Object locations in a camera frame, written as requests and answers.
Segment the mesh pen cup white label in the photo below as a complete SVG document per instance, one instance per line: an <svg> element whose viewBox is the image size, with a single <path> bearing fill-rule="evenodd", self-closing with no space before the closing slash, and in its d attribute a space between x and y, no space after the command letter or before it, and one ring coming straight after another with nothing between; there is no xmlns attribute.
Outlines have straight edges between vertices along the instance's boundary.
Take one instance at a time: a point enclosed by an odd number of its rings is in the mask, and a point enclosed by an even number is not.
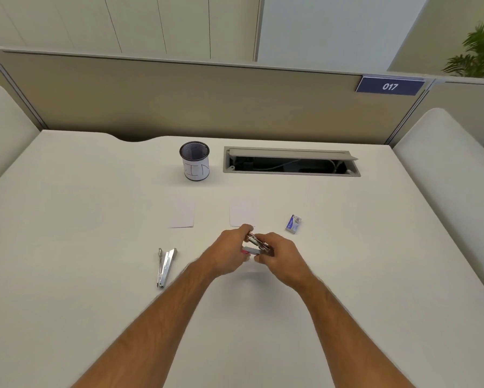
<svg viewBox="0 0 484 388"><path fill-rule="evenodd" d="M184 175L187 179L200 182L205 180L209 174L209 147L199 141L191 141L183 144L179 150L182 158Z"/></svg>

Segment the person's right forearm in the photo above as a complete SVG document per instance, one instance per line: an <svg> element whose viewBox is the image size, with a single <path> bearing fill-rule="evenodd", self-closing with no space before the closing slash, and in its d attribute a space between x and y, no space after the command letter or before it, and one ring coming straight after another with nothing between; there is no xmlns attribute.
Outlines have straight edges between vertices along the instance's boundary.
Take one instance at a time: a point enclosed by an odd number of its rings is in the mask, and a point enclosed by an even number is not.
<svg viewBox="0 0 484 388"><path fill-rule="evenodd" d="M415 388L312 273L292 288L305 303L336 388Z"/></svg>

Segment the green potted plant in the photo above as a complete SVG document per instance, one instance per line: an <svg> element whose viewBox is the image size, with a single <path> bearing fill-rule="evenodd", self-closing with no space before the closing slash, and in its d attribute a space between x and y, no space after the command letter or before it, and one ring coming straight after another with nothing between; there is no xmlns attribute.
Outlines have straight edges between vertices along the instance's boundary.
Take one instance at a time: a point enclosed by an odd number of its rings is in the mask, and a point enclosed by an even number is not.
<svg viewBox="0 0 484 388"><path fill-rule="evenodd" d="M484 78L484 22L463 41L464 53L447 60L442 70L458 77Z"/></svg>

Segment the beige desk partition panel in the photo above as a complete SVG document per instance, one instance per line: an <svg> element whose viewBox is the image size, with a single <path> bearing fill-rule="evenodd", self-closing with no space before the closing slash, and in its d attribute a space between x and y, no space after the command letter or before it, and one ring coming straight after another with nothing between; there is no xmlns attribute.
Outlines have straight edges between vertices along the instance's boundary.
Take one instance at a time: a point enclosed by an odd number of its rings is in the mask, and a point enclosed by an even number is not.
<svg viewBox="0 0 484 388"><path fill-rule="evenodd" d="M433 82L381 95L355 92L368 74L3 47L0 72L45 129L138 139L386 144Z"/></svg>

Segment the white side divider panel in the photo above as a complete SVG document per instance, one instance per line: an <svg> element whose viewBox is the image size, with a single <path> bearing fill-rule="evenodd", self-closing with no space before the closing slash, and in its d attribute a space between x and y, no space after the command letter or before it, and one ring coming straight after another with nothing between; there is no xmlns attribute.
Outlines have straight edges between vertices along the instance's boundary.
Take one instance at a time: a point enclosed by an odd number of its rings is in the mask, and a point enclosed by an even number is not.
<svg viewBox="0 0 484 388"><path fill-rule="evenodd" d="M394 153L484 285L484 147L435 108Z"/></svg>
<svg viewBox="0 0 484 388"><path fill-rule="evenodd" d="M0 177L40 134L40 130L0 86Z"/></svg>

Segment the person's left forearm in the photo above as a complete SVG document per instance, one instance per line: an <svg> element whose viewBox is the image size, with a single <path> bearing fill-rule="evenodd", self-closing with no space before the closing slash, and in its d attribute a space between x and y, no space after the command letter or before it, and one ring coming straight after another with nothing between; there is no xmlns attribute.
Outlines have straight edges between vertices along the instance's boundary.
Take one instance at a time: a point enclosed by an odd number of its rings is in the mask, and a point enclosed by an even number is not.
<svg viewBox="0 0 484 388"><path fill-rule="evenodd" d="M201 256L158 296L71 388L162 388L186 328L218 277Z"/></svg>

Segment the person's left hand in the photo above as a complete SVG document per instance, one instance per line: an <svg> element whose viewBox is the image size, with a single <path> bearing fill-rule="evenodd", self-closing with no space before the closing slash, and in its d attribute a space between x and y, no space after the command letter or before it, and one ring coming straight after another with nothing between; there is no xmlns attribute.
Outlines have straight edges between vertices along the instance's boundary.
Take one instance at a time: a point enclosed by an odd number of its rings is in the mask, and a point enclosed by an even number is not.
<svg viewBox="0 0 484 388"><path fill-rule="evenodd" d="M233 229L224 230L219 237L202 253L197 264L201 274L213 280L237 270L244 263L233 259Z"/></svg>

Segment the person's right hand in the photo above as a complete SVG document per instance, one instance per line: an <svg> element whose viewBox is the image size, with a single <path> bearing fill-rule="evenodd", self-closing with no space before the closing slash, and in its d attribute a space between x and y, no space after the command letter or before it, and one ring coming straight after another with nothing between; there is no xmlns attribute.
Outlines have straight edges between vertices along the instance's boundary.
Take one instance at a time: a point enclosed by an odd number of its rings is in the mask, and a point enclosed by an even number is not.
<svg viewBox="0 0 484 388"><path fill-rule="evenodd" d="M256 238L266 243L274 251L274 255L258 254L255 261L269 268L278 280L301 292L307 285L313 273L296 245L289 239L276 233L256 234Z"/></svg>

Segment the blue desk number sign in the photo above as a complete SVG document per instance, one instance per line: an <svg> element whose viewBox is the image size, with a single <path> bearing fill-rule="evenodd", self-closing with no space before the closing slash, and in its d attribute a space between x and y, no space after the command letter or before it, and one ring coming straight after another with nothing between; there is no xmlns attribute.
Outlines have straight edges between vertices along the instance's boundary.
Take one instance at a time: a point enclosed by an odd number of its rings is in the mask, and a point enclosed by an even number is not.
<svg viewBox="0 0 484 388"><path fill-rule="evenodd" d="M426 80L414 77L364 75L355 92L381 95L416 96Z"/></svg>

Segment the white paper sheet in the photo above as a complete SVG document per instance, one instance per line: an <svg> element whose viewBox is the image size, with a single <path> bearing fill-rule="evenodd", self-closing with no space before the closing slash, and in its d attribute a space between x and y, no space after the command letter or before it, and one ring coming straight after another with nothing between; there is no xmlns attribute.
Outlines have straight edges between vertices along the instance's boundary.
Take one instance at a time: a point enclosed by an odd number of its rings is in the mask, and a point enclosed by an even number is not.
<svg viewBox="0 0 484 388"><path fill-rule="evenodd" d="M171 202L168 214L168 228L194 227L195 203L191 201Z"/></svg>
<svg viewBox="0 0 484 388"><path fill-rule="evenodd" d="M232 201L229 207L229 224L238 228L243 224L256 226L256 208L250 201Z"/></svg>

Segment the metal stapler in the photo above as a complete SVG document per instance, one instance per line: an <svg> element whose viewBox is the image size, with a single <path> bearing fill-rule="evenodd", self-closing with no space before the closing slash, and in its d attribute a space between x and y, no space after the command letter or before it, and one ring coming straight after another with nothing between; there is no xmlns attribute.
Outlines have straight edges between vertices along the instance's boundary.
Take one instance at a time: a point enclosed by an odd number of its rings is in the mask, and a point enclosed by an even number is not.
<svg viewBox="0 0 484 388"><path fill-rule="evenodd" d="M245 241L250 243L250 246L243 246L242 250L252 255L268 255L273 257L274 250L266 242L258 239L252 232L249 232Z"/></svg>

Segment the silver staple remover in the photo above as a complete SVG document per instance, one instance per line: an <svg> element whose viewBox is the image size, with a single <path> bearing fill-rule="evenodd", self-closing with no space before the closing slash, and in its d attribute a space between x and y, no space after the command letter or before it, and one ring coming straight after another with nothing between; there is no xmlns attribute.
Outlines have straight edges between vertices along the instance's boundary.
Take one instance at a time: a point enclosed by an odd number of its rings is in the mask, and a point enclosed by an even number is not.
<svg viewBox="0 0 484 388"><path fill-rule="evenodd" d="M173 248L169 251L163 251L159 248L158 258L159 258L159 268L156 280L157 288L165 288L168 280L168 275L172 267L172 262L176 255L178 254L177 248Z"/></svg>

